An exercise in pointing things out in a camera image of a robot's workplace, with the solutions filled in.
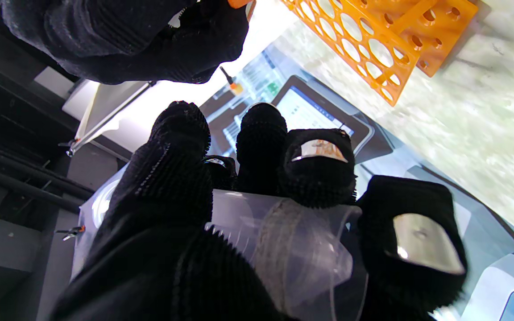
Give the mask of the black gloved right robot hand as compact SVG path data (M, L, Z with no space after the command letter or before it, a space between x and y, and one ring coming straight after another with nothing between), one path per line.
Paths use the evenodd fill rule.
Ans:
M17 38L80 78L208 82L238 59L249 30L245 8L226 0L3 0Z

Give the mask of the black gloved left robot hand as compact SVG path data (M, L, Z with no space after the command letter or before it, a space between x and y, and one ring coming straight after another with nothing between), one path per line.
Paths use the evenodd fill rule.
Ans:
M293 321L241 253L206 230L216 188L313 209L359 206L369 275L362 321L430 321L459 299L468 260L444 185L375 175L356 200L349 134L288 130L269 103L241 120L238 171L231 158L211 162L210 140L193 103L173 102L159 115L50 321Z

